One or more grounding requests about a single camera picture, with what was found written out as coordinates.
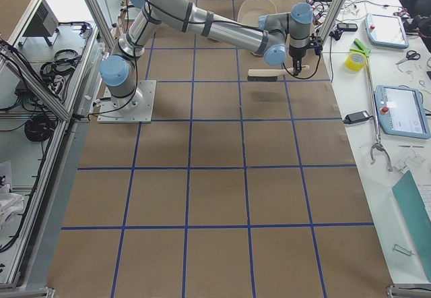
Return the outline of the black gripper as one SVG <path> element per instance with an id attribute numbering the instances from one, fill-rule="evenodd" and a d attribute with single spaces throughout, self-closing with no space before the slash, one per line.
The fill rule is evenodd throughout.
<path id="1" fill-rule="evenodd" d="M 289 55 L 292 58 L 293 74 L 297 76 L 302 71 L 302 58 L 307 50 L 312 49 L 315 55 L 323 50 L 323 41 L 320 36 L 310 32 L 292 32 L 289 37 Z"/>

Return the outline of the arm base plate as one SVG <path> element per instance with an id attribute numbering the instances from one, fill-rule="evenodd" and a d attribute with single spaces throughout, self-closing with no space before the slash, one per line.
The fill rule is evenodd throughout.
<path id="1" fill-rule="evenodd" d="M 128 98 L 112 98 L 110 91 L 105 87 L 104 97 L 110 100 L 102 102 L 99 123 L 151 123 L 156 93 L 155 80 L 139 80 L 136 93 Z"/>

